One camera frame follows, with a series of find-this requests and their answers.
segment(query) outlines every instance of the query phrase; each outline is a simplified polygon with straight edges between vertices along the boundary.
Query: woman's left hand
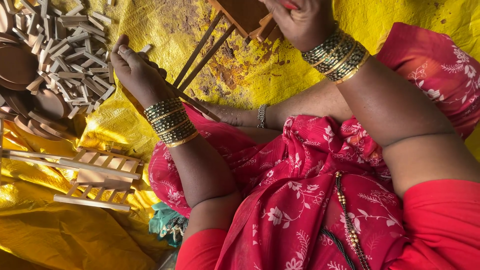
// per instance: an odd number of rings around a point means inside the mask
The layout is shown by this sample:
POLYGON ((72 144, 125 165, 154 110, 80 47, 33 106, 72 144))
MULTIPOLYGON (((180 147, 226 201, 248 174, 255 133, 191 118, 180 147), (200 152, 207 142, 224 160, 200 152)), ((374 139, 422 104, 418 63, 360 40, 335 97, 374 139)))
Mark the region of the woman's left hand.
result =
POLYGON ((129 48, 129 42, 127 35, 121 35, 112 49, 112 65, 120 82, 144 108, 175 98, 165 84, 165 70, 159 69, 148 58, 145 60, 146 55, 139 55, 129 48))

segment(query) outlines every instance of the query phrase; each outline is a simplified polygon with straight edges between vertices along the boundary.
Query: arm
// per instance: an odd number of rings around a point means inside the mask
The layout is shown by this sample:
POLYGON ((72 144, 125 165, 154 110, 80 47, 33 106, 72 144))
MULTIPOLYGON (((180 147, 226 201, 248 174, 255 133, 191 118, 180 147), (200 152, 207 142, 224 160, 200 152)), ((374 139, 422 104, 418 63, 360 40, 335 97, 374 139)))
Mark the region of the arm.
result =
MULTIPOLYGON (((128 47, 126 35, 119 37, 111 59, 122 84, 144 108, 174 98, 160 75, 165 71, 128 47)), ((241 203, 233 175, 220 154, 201 136, 169 148, 177 166, 185 198, 192 208, 184 241, 205 229, 228 231, 241 203)))
MULTIPOLYGON (((301 51, 322 44, 332 33, 331 0, 264 0, 285 36, 301 51)), ((480 166, 448 119, 412 84, 370 57, 338 89, 369 135, 383 147, 399 196, 435 179, 480 181, 480 166)))

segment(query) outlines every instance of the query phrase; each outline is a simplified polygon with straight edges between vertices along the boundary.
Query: yellow tarp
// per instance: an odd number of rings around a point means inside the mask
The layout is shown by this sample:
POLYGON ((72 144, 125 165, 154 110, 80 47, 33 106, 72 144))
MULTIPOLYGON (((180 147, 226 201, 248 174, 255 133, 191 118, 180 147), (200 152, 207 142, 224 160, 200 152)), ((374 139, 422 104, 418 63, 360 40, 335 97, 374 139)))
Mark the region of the yellow tarp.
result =
MULTIPOLYGON (((69 10, 73 0, 52 0, 69 10)), ((150 58, 169 71, 173 82, 183 64, 216 14, 204 0, 106 0, 91 1, 88 13, 105 12, 116 23, 109 28, 115 41, 120 33, 141 49, 153 44, 150 58)), ((473 57, 480 59, 479 0, 335 0, 340 25, 370 51, 393 22, 419 25, 451 35, 473 57)), ((214 37, 225 31, 222 24, 214 37)), ((286 41, 254 41, 243 47, 233 35, 193 81, 187 93, 239 108, 274 104, 313 85, 320 75, 311 69, 286 41)), ((74 155, 77 145, 104 148, 118 145, 129 155, 149 161, 157 137, 120 88, 86 123, 77 119, 77 131, 86 126, 77 142, 49 142, 6 124, 5 148, 74 155)), ((467 141, 480 160, 480 129, 467 141)), ((0 269, 151 269, 166 249, 148 235, 150 206, 159 200, 146 177, 134 183, 129 196, 132 211, 121 212, 53 202, 53 195, 66 193, 68 171, 2 160, 0 185, 0 269)))

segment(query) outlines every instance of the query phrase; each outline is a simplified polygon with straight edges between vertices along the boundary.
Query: red nail polish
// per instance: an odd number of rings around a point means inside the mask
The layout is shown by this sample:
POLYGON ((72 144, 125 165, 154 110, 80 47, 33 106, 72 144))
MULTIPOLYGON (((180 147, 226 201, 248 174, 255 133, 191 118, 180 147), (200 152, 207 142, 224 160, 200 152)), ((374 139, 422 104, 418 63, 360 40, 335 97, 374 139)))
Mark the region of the red nail polish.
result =
POLYGON ((290 0, 280 0, 280 2, 281 2, 281 4, 282 4, 285 8, 287 8, 287 9, 289 9, 289 10, 297 10, 297 9, 299 9, 299 8, 297 7, 297 5, 296 5, 294 2, 290 1, 290 0))

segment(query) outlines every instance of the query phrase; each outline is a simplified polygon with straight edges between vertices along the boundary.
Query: wooden stick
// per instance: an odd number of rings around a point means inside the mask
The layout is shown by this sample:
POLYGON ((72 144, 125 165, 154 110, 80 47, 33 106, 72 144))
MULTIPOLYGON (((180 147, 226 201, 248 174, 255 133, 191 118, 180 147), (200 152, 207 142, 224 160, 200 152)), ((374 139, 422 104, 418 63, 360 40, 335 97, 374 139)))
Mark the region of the wooden stick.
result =
POLYGON ((76 7, 74 7, 71 11, 69 11, 66 15, 75 15, 77 13, 79 13, 80 11, 84 10, 84 6, 83 5, 78 5, 76 7))
POLYGON ((105 73, 108 72, 108 68, 90 68, 91 73, 105 73))
POLYGON ((64 22, 75 21, 75 22, 87 22, 87 15, 63 15, 60 16, 60 19, 64 22))
POLYGON ((95 207, 101 207, 101 208, 110 208, 115 210, 130 211, 131 209, 131 206, 128 204, 104 202, 100 200, 78 198, 78 197, 60 195, 60 194, 56 194, 55 196, 53 196, 53 200, 56 202, 73 203, 73 204, 95 206, 95 207))
POLYGON ((138 173, 124 172, 124 171, 119 171, 119 170, 116 170, 116 169, 104 168, 104 167, 99 166, 99 165, 86 164, 84 162, 79 162, 79 161, 60 159, 59 163, 60 163, 60 165, 64 165, 64 166, 74 167, 74 168, 78 168, 78 169, 86 169, 86 170, 94 171, 94 172, 103 172, 103 173, 107 173, 107 174, 111 174, 111 175, 133 178, 133 179, 136 179, 136 180, 141 178, 141 175, 138 174, 138 173))
POLYGON ((48 0, 43 0, 41 5, 42 7, 40 11, 40 16, 42 17, 42 19, 46 19, 48 11, 48 0))
POLYGON ((112 24, 112 23, 114 23, 114 21, 113 21, 112 18, 110 18, 110 17, 108 17, 108 16, 105 16, 105 15, 103 15, 103 14, 100 14, 100 13, 98 13, 98 12, 95 12, 95 11, 92 13, 92 17, 97 18, 97 19, 99 19, 99 20, 102 20, 102 21, 106 22, 107 24, 112 24))
POLYGON ((61 165, 61 164, 46 161, 46 160, 38 160, 36 158, 22 157, 22 156, 3 154, 3 153, 2 153, 2 157, 6 158, 6 159, 25 161, 25 162, 38 164, 38 165, 50 166, 50 167, 54 167, 54 168, 78 171, 78 168, 74 168, 74 167, 70 167, 70 166, 66 166, 66 165, 61 165))
POLYGON ((194 106, 197 110, 199 110, 201 113, 204 113, 206 116, 212 118, 216 122, 220 122, 220 118, 216 115, 214 115, 211 111, 209 111, 207 108, 204 106, 200 105, 197 101, 192 99, 191 97, 187 96, 187 94, 183 93, 182 91, 178 90, 175 86, 173 86, 171 83, 165 81, 167 86, 172 89, 173 93, 178 96, 179 98, 184 99, 186 102, 190 103, 192 106, 194 106))
POLYGON ((33 7, 32 4, 30 4, 29 1, 27 1, 27 0, 20 0, 20 3, 22 3, 22 5, 23 5, 26 9, 28 9, 32 14, 37 14, 35 8, 33 7))
POLYGON ((77 79, 85 79, 85 74, 83 73, 75 73, 75 72, 59 72, 59 78, 77 78, 77 79))
POLYGON ((112 62, 108 62, 108 82, 111 84, 115 83, 115 79, 113 78, 113 65, 112 62))
POLYGON ((13 5, 12 0, 3 0, 3 3, 5 3, 5 7, 7 8, 8 13, 10 14, 16 14, 17 9, 13 5))
POLYGON ((85 33, 78 34, 76 36, 68 37, 67 40, 70 43, 75 43, 75 42, 79 42, 81 40, 87 39, 89 37, 90 37, 90 33, 85 32, 85 33))
POLYGON ((180 71, 180 74, 178 75, 177 79, 173 83, 173 86, 178 87, 187 74, 188 70, 193 64, 193 61, 197 58, 198 54, 202 50, 202 48, 205 46, 205 43, 207 42, 208 38, 212 35, 213 30, 217 26, 218 22, 220 22, 220 19, 223 17, 223 12, 219 11, 218 14, 216 15, 215 19, 213 19, 212 23, 210 24, 209 28, 205 32, 204 36, 202 39, 200 39, 200 42, 198 43, 197 47, 193 51, 192 55, 188 59, 187 63, 183 67, 183 69, 180 71))
POLYGON ((148 53, 148 51, 152 48, 152 44, 145 45, 140 51, 144 53, 148 53))
POLYGON ((103 62, 100 58, 98 58, 97 56, 91 54, 91 53, 88 53, 86 51, 84 51, 84 55, 88 58, 90 58, 91 60, 93 60, 94 62, 100 64, 102 67, 106 67, 108 68, 108 64, 103 62))
POLYGON ((31 157, 31 158, 53 159, 53 160, 72 159, 72 157, 67 157, 62 155, 37 153, 37 152, 21 151, 21 150, 13 150, 13 149, 3 149, 2 154, 17 155, 17 156, 24 156, 24 157, 31 157))
POLYGON ((88 33, 91 33, 91 34, 97 34, 101 37, 104 37, 105 36, 105 32, 99 30, 99 29, 96 29, 95 27, 91 26, 91 25, 88 25, 88 23, 84 23, 84 22, 80 22, 78 24, 79 27, 83 28, 86 32, 88 33))
POLYGON ((179 90, 181 92, 185 91, 197 74, 202 70, 202 68, 207 64, 207 62, 212 58, 212 56, 220 49, 220 46, 227 40, 227 38, 232 34, 233 30, 237 27, 235 25, 230 25, 228 30, 222 35, 222 37, 213 45, 213 47, 205 54, 205 57, 198 63, 195 69, 188 75, 185 81, 180 85, 179 90))
POLYGON ((105 26, 103 26, 103 24, 101 24, 97 19, 95 19, 94 17, 92 16, 88 16, 88 20, 93 24, 95 25, 98 29, 104 31, 105 30, 105 26))

